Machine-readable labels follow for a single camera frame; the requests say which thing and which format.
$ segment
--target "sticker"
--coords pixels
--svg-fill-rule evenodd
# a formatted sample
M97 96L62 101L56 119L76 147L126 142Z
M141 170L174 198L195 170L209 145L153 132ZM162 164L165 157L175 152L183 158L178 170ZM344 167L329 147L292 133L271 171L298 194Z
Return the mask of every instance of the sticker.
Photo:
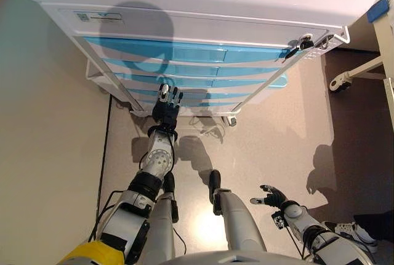
M120 23L123 24L121 14L111 12L82 12L74 11L78 19L82 22L89 23Z

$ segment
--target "white shoe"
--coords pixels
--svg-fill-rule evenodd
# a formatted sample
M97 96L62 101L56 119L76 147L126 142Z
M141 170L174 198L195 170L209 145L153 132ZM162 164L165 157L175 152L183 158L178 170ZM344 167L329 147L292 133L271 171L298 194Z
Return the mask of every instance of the white shoe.
M360 249L364 251L370 251L371 253L377 252L377 241L365 241L357 234L357 224L356 222L352 223L333 223L333 222L322 222L324 226L326 226L329 230L333 231L333 233L339 234L346 239L349 239L355 243Z

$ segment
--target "caster wheel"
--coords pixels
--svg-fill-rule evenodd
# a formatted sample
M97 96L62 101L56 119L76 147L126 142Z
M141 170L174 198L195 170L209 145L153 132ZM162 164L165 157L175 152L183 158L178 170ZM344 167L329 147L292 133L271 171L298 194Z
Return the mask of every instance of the caster wheel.
M352 85L352 79L348 77L348 72L336 76L329 85L331 92L340 92L348 89Z
M231 127L236 126L236 117L235 116L223 116L222 119L223 119L223 122L227 126L231 126Z

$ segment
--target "white cart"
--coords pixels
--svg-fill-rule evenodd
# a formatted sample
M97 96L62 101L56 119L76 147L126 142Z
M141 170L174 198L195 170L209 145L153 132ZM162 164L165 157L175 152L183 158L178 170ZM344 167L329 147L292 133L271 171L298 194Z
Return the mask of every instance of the white cart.
M296 61L349 42L346 26L375 0L35 1L86 54L88 78L132 113L149 115L167 83L184 93L181 115L234 125Z

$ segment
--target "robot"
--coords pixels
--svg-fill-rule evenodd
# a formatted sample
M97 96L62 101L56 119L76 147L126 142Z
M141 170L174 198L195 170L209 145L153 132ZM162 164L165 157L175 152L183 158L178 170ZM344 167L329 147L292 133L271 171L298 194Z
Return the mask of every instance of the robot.
M107 207L111 197L108 199L98 220L104 212L111 211L100 229L96 222L89 242L76 247L58 265L373 264L353 242L327 230L311 217L306 207L287 199L278 189L262 185L268 195L252 198L251 203L277 208L272 216L275 224L280 229L288 226L303 245L302 259L267 253L249 210L236 194L221 187L217 170L209 176L209 199L214 214L223 216L228 251L175 258L172 223L179 217L172 169L182 97L177 88L171 91L167 84L161 85L152 113L159 125L148 131L149 150L141 159L139 171L115 205ZM158 196L160 189L164 192ZM304 258L305 249L309 252L307 258Z

